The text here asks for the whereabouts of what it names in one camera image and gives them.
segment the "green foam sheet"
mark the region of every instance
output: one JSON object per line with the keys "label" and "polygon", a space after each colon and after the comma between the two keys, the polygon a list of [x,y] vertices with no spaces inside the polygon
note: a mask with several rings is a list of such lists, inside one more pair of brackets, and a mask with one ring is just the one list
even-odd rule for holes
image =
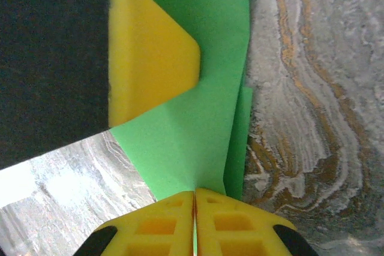
{"label": "green foam sheet", "polygon": [[111,132],[158,200],[197,187],[240,198],[251,102],[242,78],[249,1],[154,1],[199,43],[200,82]]}

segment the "gray marble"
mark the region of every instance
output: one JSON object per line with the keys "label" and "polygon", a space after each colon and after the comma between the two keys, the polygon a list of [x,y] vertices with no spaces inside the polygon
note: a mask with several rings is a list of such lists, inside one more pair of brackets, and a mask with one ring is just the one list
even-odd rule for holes
{"label": "gray marble", "polygon": [[[243,200],[320,255],[384,254],[384,0],[251,0]],[[0,246],[71,255],[154,202],[108,133],[0,171]]]}

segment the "stone countertop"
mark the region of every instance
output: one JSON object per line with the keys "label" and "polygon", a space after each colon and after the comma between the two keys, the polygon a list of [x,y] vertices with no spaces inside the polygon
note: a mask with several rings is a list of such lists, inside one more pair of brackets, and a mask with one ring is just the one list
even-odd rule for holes
{"label": "stone countertop", "polygon": [[[243,200],[320,255],[383,255],[384,0],[251,0],[251,22]],[[9,255],[72,255],[154,202],[109,132],[1,170],[0,186]]]}

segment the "marble surface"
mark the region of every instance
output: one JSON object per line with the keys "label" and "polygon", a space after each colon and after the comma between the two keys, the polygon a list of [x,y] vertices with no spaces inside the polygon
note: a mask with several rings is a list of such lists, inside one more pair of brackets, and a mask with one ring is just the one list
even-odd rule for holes
{"label": "marble surface", "polygon": [[[320,255],[383,255],[384,0],[251,0],[251,20],[243,200]],[[108,132],[1,170],[0,184],[9,256],[69,256],[154,201]]]}

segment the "yellow foam block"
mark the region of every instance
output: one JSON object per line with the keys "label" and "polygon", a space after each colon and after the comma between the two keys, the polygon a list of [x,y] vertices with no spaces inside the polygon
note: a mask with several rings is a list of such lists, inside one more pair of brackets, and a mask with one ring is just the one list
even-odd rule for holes
{"label": "yellow foam block", "polygon": [[291,256],[273,226],[288,220],[207,189],[196,190],[198,256]]}
{"label": "yellow foam block", "polygon": [[153,0],[110,0],[109,126],[193,88],[196,41]]}
{"label": "yellow foam block", "polygon": [[102,256],[191,256],[194,192],[186,191],[104,223],[118,231]]}

